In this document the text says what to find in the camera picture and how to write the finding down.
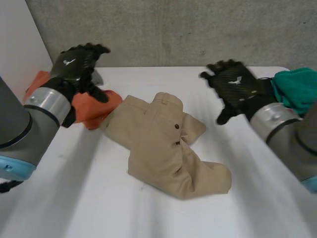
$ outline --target belt loop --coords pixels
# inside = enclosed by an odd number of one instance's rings
[[[168,99],[168,93],[164,93],[162,103],[167,104],[167,99]]]

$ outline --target white wall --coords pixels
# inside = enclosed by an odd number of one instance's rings
[[[24,0],[0,0],[0,76],[21,101],[52,61]]]

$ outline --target silver cuff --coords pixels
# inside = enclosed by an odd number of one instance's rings
[[[37,88],[24,105],[42,108],[53,114],[61,125],[71,109],[68,99],[51,88]]]
[[[300,117],[281,103],[271,103],[259,109],[251,118],[250,124],[262,140],[266,141],[275,128],[292,119]]]

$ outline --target pants waistband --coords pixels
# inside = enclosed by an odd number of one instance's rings
[[[174,95],[168,94],[168,93],[157,93],[153,99],[154,101],[161,101],[162,103],[166,104],[167,102],[176,104],[178,107],[180,107],[183,110],[183,103],[180,101],[177,97]],[[149,103],[143,101],[142,99],[133,97],[131,95],[128,95],[123,103],[130,104],[132,106],[138,107],[143,110],[147,110],[149,108]]]

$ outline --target glove logo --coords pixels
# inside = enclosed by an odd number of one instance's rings
[[[67,66],[69,65],[70,63],[74,62],[76,59],[73,59],[72,61],[67,61],[67,60],[64,60],[63,63]]]
[[[237,80],[236,81],[230,81],[228,83],[231,83],[231,84],[240,84],[241,83],[241,80],[242,80],[242,76],[239,76],[237,77]]]

